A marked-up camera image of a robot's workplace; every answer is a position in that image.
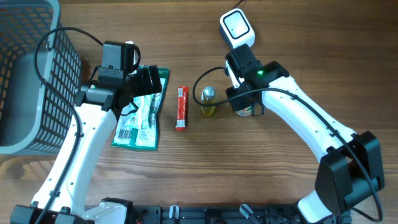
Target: red snack bar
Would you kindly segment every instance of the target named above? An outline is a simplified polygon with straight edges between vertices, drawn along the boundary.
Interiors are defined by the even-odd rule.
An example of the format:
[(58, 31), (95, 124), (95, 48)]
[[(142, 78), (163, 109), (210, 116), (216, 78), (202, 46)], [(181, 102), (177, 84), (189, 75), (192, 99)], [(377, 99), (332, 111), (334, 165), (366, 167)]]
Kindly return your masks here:
[(187, 127), (187, 110), (188, 110), (188, 87), (178, 87), (178, 110), (177, 110), (177, 125), (176, 131), (184, 131)]

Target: wood grain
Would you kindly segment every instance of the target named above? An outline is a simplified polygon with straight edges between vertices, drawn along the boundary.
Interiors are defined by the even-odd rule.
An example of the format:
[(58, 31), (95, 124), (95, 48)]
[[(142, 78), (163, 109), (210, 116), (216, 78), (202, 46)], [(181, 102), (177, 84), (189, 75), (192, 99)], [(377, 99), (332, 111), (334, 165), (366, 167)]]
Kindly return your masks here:
[[(137, 3), (137, 2), (197, 2), (198, 0), (59, 0), (60, 4), (76, 4), (76, 3), (121, 3), (121, 2), (129, 2), (129, 3)], [(200, 0), (201, 2), (212, 2), (212, 1), (224, 1), (231, 2), (231, 0)], [(256, 2), (261, 0), (249, 0), (250, 2)], [(231, 7), (233, 7), (239, 0), (232, 3)]]
[[(169, 67), (160, 112), (157, 152), (111, 147), (98, 161), (86, 202), (102, 198), (136, 205), (238, 205), (292, 203), (313, 190), (317, 162), (311, 150), (274, 113), (239, 117), (222, 105), (204, 118), (192, 100), (188, 129), (176, 133), (177, 87), (192, 85), (222, 66), (228, 47), (220, 16), (236, 1), (63, 4), (62, 22), (100, 40), (133, 40), (142, 63)], [(357, 132), (381, 141), (386, 188), (379, 193), (384, 223), (398, 215), (398, 5), (394, 1), (249, 1), (244, 11), (256, 32), (252, 48), (263, 63), (276, 60), (322, 108)], [(70, 32), (82, 59), (100, 64), (96, 43)], [(216, 87), (220, 99), (231, 83), (221, 72), (198, 89)], [(28, 205), (54, 157), (0, 156), (0, 223), (15, 204)], [(369, 198), (358, 205), (376, 215)], [(355, 223), (369, 223), (354, 214)]]

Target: gray plastic basket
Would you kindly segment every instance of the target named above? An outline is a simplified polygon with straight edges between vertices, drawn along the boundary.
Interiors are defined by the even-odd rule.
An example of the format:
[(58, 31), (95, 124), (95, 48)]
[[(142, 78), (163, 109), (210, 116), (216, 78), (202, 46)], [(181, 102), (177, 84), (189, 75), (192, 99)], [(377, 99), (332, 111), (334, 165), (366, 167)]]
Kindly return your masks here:
[[(0, 1), (0, 154), (56, 154), (72, 112), (37, 79), (33, 52), (60, 27), (56, 0)], [(58, 94), (73, 102), (81, 62), (64, 31), (52, 34), (38, 55), (39, 70)]]

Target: black cable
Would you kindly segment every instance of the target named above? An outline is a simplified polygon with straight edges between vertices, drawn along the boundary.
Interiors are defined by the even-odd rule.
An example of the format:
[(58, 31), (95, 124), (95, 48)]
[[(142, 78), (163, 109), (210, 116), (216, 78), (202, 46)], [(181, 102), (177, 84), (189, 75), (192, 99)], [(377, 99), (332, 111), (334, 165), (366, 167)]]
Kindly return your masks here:
[(240, 0), (232, 9), (236, 8), (238, 5), (240, 5), (244, 0)]
[(130, 103), (131, 103), (132, 106), (134, 107), (134, 110), (131, 110), (131, 111), (129, 111), (129, 112), (126, 113), (126, 114), (120, 114), (120, 116), (127, 116), (127, 115), (130, 115), (130, 114), (135, 113), (135, 112), (138, 111), (138, 106), (134, 103), (134, 101), (132, 100)]
[(94, 78), (95, 73), (97, 72), (97, 70), (98, 70), (99, 68), (100, 68), (100, 65), (97, 65), (97, 66), (94, 68), (93, 73), (91, 74), (90, 80), (92, 80), (92, 79)]
[(96, 37), (94, 37), (93, 35), (87, 33), (86, 31), (83, 31), (83, 30), (81, 30), (81, 29), (77, 29), (77, 28), (74, 28), (74, 27), (61, 27), (61, 28), (57, 28), (57, 29), (54, 29), (54, 30), (50, 30), (49, 32), (47, 32), (47, 33), (40, 39), (39, 43), (37, 44), (37, 47), (36, 47), (36, 50), (35, 50), (35, 54), (34, 54), (34, 57), (33, 57), (33, 63), (34, 63), (34, 68), (35, 68), (35, 72), (36, 72), (37, 78), (40, 80), (41, 84), (43, 84), (43, 86), (44, 86), (48, 91), (50, 91), (50, 92), (53, 93), (55, 96), (57, 96), (63, 103), (65, 103), (65, 105), (67, 106), (67, 108), (70, 109), (70, 110), (72, 111), (72, 114), (73, 114), (73, 116), (74, 116), (75, 119), (76, 119), (77, 131), (76, 131), (75, 143), (73, 143), (73, 147), (72, 147), (71, 153), (70, 153), (70, 155), (69, 155), (69, 158), (68, 158), (68, 160), (67, 160), (67, 163), (65, 164), (65, 167), (64, 167), (63, 170), (62, 170), (62, 173), (61, 173), (61, 175), (60, 175), (60, 178), (58, 179), (57, 183), (55, 184), (55, 187), (54, 187), (54, 190), (52, 191), (52, 194), (50, 194), (50, 198), (49, 198), (47, 204), (46, 204), (45, 207), (43, 208), (42, 213), (41, 213), (41, 214), (39, 215), (39, 217), (37, 218), (36, 224), (39, 224), (39, 223), (42, 221), (43, 217), (44, 217), (45, 214), (47, 213), (47, 210), (48, 210), (48, 209), (50, 208), (50, 206), (52, 205), (52, 203), (53, 203), (53, 201), (54, 201), (54, 199), (55, 199), (55, 196), (56, 196), (57, 192), (60, 190), (60, 187), (61, 187), (61, 185), (62, 185), (62, 182), (63, 182), (63, 180), (64, 180), (64, 178), (65, 178), (65, 175), (67, 174), (68, 169), (69, 169), (69, 167), (70, 167), (70, 164), (72, 163), (73, 157), (74, 157), (75, 154), (76, 154), (77, 146), (79, 145), (79, 141), (80, 141), (80, 138), (81, 138), (81, 130), (82, 130), (82, 128), (81, 128), (81, 120), (80, 120), (80, 117), (79, 117), (77, 111), (75, 110), (75, 108), (73, 107), (73, 105), (72, 105), (71, 103), (69, 103), (69, 102), (68, 102), (67, 100), (65, 100), (61, 95), (59, 95), (55, 90), (53, 90), (53, 87), (51, 86), (51, 83), (45, 81), (45, 79), (41, 76), (41, 74), (40, 74), (40, 72), (39, 72), (39, 67), (38, 67), (38, 65), (37, 65), (37, 54), (39, 53), (40, 46), (42, 45), (42, 43), (46, 40), (46, 38), (47, 38), (49, 35), (51, 35), (51, 34), (53, 34), (53, 33), (55, 33), (55, 32), (61, 31), (61, 30), (74, 30), (74, 31), (80, 32), (80, 33), (82, 33), (82, 34), (85, 34), (85, 35), (91, 37), (93, 40), (95, 40), (95, 41), (96, 41), (97, 43), (99, 43), (101, 46), (104, 45), (100, 40), (98, 40), (98, 39), (97, 39)]
[(340, 142), (343, 144), (343, 147), (349, 152), (350, 156), (353, 158), (353, 160), (355, 161), (355, 163), (357, 163), (357, 165), (359, 166), (359, 169), (361, 170), (362, 174), (364, 175), (366, 182), (369, 185), (369, 188), (371, 189), (372, 192), (372, 196), (374, 199), (374, 203), (376, 204), (376, 208), (377, 208), (377, 216), (378, 218), (373, 218), (370, 217), (368, 214), (362, 212), (361, 210), (357, 209), (357, 208), (352, 208), (353, 211), (358, 212), (360, 215), (362, 215), (363, 217), (367, 218), (368, 220), (371, 220), (372, 222), (381, 222), (381, 220), (383, 219), (383, 212), (382, 212), (382, 208), (381, 208), (381, 203), (379, 200), (379, 197), (377, 196), (377, 192), (375, 191), (375, 189), (373, 188), (371, 179), (369, 177), (368, 172), (366, 171), (365, 167), (363, 166), (362, 162), (359, 160), (359, 158), (356, 156), (356, 154), (353, 152), (353, 150), (347, 145), (347, 142), (343, 139), (343, 137), (341, 137), (340, 133), (335, 130), (333, 128), (332, 125), (330, 125), (330, 123), (319, 113), (317, 112), (311, 105), (309, 105), (306, 101), (304, 101), (303, 99), (301, 99), (299, 96), (297, 96), (296, 94), (293, 94), (289, 91), (286, 90), (281, 90), (278, 88), (261, 88), (261, 89), (257, 89), (257, 90), (251, 90), (242, 94), (239, 94), (237, 96), (231, 97), (227, 100), (222, 100), (216, 103), (210, 103), (210, 104), (203, 104), (201, 102), (199, 102), (195, 96), (195, 89), (197, 87), (198, 82), (207, 74), (209, 74), (210, 72), (217, 70), (217, 69), (223, 69), (225, 70), (225, 67), (215, 67), (212, 68), (210, 70), (208, 70), (207, 72), (205, 72), (204, 74), (202, 74), (198, 80), (195, 82), (195, 84), (193, 85), (192, 88), (192, 96), (193, 96), (193, 100), (195, 100), (196, 103), (198, 103), (200, 106), (218, 106), (218, 105), (222, 105), (224, 103), (230, 102), (232, 100), (235, 100), (239, 97), (242, 97), (244, 95), (247, 94), (251, 94), (251, 93), (256, 93), (256, 92), (260, 92), (260, 91), (276, 91), (279, 93), (284, 93), (286, 95), (289, 95), (292, 97), (292, 100), (297, 100), (299, 101), (301, 104), (303, 104), (305, 107), (307, 107), (313, 114), (315, 114), (315, 116), (317, 116), (325, 125), (326, 127), (340, 140)]

